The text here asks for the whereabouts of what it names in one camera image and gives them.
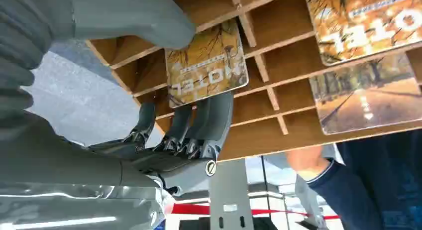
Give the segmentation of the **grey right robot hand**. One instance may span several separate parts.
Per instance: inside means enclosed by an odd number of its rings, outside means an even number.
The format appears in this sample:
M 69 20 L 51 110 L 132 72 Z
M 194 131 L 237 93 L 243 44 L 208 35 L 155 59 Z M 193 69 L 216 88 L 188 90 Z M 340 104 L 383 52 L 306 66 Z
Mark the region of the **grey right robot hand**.
M 232 93 L 201 101 L 156 148 L 145 149 L 154 105 L 128 137 L 82 147 L 28 111 L 51 45 L 69 39 L 136 35 L 186 47 L 196 26 L 173 0 L 0 0 L 0 227 L 24 230 L 153 230 L 176 190 L 206 177 L 227 138 Z

